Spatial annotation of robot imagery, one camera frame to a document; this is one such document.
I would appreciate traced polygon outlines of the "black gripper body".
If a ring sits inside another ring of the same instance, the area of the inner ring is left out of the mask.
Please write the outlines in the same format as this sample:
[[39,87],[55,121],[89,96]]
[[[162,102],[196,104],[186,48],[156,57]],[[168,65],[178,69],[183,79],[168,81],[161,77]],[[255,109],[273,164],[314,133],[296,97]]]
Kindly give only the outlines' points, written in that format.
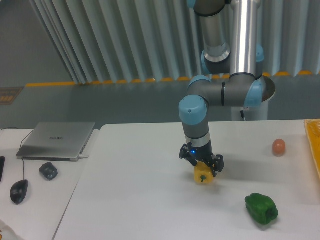
[[191,142],[187,144],[188,155],[186,160],[191,163],[192,166],[196,166],[197,162],[202,162],[206,166],[209,166],[212,153],[212,143],[209,141],[206,145],[201,147],[194,147]]

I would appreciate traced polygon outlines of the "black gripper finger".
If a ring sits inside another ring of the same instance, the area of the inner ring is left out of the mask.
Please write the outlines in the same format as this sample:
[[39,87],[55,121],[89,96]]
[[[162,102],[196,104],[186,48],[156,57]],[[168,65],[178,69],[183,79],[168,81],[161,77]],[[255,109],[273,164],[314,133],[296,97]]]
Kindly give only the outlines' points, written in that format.
[[188,145],[184,144],[180,151],[179,151],[179,158],[185,159],[188,161],[193,167],[195,167],[198,164],[198,161],[195,159],[195,157],[190,153]]
[[224,157],[220,154],[211,154],[208,159],[205,160],[205,164],[210,168],[213,177],[216,177],[218,173],[221,173],[224,169]]

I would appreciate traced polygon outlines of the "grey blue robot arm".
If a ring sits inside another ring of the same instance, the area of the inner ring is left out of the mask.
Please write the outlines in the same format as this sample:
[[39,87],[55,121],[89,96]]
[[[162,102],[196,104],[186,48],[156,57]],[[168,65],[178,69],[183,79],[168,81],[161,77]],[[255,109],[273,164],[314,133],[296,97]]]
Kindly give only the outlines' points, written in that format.
[[190,0],[204,39],[203,75],[189,83],[178,113],[186,144],[179,153],[193,166],[205,164],[213,176],[224,168],[212,152],[208,122],[211,106],[258,107],[262,104],[264,53],[257,44],[259,0]]

